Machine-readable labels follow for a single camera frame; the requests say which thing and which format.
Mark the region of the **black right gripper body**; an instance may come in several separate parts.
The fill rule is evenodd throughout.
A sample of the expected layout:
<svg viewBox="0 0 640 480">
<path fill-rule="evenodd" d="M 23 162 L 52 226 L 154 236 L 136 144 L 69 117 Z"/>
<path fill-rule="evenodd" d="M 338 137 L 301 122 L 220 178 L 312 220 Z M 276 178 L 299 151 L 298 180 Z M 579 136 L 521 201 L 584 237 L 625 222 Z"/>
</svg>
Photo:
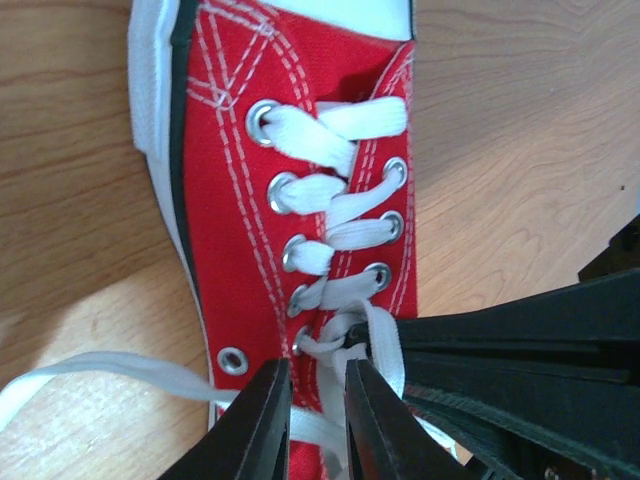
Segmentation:
<svg viewBox="0 0 640 480">
<path fill-rule="evenodd" d="M 608 247 L 578 273 L 580 282 L 638 269 L 640 264 L 639 216 L 614 235 Z"/>
</svg>

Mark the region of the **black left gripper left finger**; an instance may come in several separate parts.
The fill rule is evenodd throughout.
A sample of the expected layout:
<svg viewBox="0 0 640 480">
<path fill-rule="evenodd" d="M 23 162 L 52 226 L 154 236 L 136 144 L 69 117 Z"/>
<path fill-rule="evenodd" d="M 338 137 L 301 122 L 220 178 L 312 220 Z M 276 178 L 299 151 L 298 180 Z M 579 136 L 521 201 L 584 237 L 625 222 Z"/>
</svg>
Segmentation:
<svg viewBox="0 0 640 480">
<path fill-rule="evenodd" d="M 289 361 L 265 362 L 214 427 L 160 479 L 286 479 L 291 406 Z"/>
</svg>

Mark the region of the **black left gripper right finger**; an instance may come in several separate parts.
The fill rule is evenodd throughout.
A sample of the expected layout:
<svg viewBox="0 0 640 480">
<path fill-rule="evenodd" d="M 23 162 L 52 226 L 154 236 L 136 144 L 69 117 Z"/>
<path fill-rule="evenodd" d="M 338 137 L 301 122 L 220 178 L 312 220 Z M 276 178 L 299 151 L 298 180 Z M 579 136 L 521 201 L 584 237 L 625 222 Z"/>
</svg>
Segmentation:
<svg viewBox="0 0 640 480">
<path fill-rule="evenodd" d="M 345 382 L 351 479 L 463 479 L 465 468 L 435 442 L 367 360 L 350 360 Z"/>
</svg>

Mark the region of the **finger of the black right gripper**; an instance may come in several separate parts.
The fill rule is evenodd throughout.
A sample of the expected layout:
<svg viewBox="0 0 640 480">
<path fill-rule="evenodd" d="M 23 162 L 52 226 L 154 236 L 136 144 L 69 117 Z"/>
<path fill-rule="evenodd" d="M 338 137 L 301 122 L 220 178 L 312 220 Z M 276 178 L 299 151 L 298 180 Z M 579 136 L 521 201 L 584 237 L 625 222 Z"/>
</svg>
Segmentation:
<svg viewBox="0 0 640 480">
<path fill-rule="evenodd" d="M 477 311 L 397 324 L 406 355 L 460 356 L 498 369 L 639 382 L 639 272 L 608 275 Z"/>
<path fill-rule="evenodd" d="M 504 474 L 533 477 L 540 449 L 609 478 L 639 475 L 635 387 L 410 351 L 404 364 L 406 403 Z"/>
</svg>

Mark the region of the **red canvas sneaker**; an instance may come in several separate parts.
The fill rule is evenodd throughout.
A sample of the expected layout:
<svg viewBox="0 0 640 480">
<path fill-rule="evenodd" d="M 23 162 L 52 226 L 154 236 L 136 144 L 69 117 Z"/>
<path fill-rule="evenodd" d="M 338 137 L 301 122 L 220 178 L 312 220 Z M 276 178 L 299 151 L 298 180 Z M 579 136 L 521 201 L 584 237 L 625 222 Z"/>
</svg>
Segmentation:
<svg viewBox="0 0 640 480">
<path fill-rule="evenodd" d="M 240 390 L 265 361 L 289 359 L 289 475 L 347 478 L 346 365 L 370 359 L 401 392 L 396 325 L 417 312 L 412 3 L 136 1 L 127 43 L 133 142 L 196 302 L 209 383 Z M 366 229 L 388 223 L 392 238 L 335 251 L 326 276 L 345 286 L 371 273 L 378 290 L 291 316 L 290 303 L 320 278 L 285 270 L 286 247 L 345 235 L 328 233 L 322 214 L 276 212 L 269 186 L 283 172 L 337 172 L 259 145 L 247 113 L 263 99 L 316 116 L 320 102 L 382 97 L 405 102 L 407 129 L 354 141 L 355 165 L 340 178 L 347 193 L 365 193 L 406 165 L 404 186 L 359 218 Z"/>
</svg>

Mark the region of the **white shoelace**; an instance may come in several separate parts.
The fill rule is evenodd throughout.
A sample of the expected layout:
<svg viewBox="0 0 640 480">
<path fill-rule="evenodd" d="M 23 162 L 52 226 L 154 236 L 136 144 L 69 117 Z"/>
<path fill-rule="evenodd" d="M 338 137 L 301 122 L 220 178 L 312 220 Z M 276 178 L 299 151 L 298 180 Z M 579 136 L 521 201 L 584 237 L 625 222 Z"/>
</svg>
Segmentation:
<svg viewBox="0 0 640 480">
<path fill-rule="evenodd" d="M 355 165 L 354 141 L 399 135 L 407 129 L 408 113 L 402 99 L 382 97 L 355 104 L 320 102 L 317 106 L 319 113 L 312 116 L 298 107 L 263 99 L 255 103 L 246 116 L 247 133 L 259 145 L 337 172 L 334 176 L 314 173 L 304 178 L 283 172 L 269 186 L 268 203 L 276 212 L 322 214 L 328 233 L 345 235 L 343 243 L 306 241 L 299 247 L 286 247 L 285 270 L 298 270 L 320 278 L 300 299 L 290 303 L 291 316 L 303 310 L 338 308 L 350 291 L 368 296 L 377 292 L 371 273 L 356 276 L 345 286 L 327 281 L 329 263 L 337 250 L 369 248 L 391 240 L 388 223 L 377 220 L 373 227 L 366 229 L 359 218 L 384 203 L 407 181 L 406 165 L 386 171 L 382 183 L 365 193 L 347 193 L 346 184 L 340 178 Z M 35 369 L 10 382 L 1 392 L 1 424 L 7 426 L 55 376 L 86 370 L 137 378 L 177 396 L 207 401 L 213 407 L 228 407 L 235 397 L 234 392 L 215 390 L 191 371 L 172 363 L 122 352 L 89 352 Z"/>
</svg>

